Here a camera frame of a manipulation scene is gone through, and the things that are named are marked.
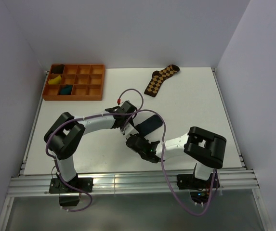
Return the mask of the navy snowman sock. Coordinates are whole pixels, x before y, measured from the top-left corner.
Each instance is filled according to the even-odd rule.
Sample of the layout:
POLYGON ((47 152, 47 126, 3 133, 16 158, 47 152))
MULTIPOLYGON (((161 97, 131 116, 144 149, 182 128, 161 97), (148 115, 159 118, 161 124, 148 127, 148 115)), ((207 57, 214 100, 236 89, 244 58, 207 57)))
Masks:
POLYGON ((135 129, 143 137, 149 135, 163 125, 162 120, 158 115, 152 115, 147 120, 135 126, 135 129))

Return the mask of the green reindeer sock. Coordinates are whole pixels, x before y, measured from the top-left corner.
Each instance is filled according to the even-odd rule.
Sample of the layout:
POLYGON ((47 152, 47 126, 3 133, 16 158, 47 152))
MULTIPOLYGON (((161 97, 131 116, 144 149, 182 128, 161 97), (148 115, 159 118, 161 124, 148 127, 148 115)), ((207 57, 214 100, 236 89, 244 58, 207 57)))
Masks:
POLYGON ((59 95, 71 95, 73 85, 64 85, 60 88, 59 95))

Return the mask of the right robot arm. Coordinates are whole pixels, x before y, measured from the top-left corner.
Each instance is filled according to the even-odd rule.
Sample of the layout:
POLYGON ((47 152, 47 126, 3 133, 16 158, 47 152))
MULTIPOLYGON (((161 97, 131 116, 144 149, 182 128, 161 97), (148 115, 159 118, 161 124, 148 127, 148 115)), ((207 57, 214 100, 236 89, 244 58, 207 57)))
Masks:
POLYGON ((135 128, 125 131, 126 146, 148 162, 158 163, 178 156, 196 160, 192 182, 196 187, 208 183, 213 170, 223 167, 227 140, 208 130, 191 127, 187 134, 167 141, 150 142, 135 128))

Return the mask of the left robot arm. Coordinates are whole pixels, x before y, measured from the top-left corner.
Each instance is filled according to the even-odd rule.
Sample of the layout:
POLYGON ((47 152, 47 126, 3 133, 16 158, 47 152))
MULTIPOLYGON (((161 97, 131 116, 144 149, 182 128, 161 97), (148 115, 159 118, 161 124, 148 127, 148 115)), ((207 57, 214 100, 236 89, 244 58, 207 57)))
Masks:
POLYGON ((120 106, 107 108, 91 116, 73 116, 69 112, 62 113, 44 135, 45 151, 51 157, 62 178, 60 187, 66 192, 77 188, 78 174, 74 167, 73 154, 82 137, 86 134, 103 130, 123 128, 126 120, 137 108, 129 101, 120 106))

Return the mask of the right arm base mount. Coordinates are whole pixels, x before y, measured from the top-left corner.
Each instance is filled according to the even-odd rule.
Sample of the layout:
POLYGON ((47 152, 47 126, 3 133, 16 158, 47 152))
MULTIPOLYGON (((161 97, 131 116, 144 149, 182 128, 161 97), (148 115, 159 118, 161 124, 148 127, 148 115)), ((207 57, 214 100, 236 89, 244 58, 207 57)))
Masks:
POLYGON ((212 180, 212 174, 207 181, 194 178, 194 174, 179 174, 177 175, 177 186, 179 190, 189 190, 190 197, 194 203, 206 204, 209 199, 210 185, 213 182, 213 189, 217 194, 220 187, 218 173, 215 172, 214 180, 212 180))

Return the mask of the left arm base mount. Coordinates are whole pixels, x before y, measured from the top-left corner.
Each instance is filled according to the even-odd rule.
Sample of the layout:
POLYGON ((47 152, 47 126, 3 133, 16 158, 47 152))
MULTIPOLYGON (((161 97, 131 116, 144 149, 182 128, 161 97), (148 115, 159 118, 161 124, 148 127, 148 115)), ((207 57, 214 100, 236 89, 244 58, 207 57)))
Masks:
POLYGON ((62 207, 75 207, 80 201, 81 191, 92 192, 93 178, 74 177, 67 183, 79 191, 65 185, 59 177, 52 178, 49 187, 49 194, 59 194, 59 205, 62 207))

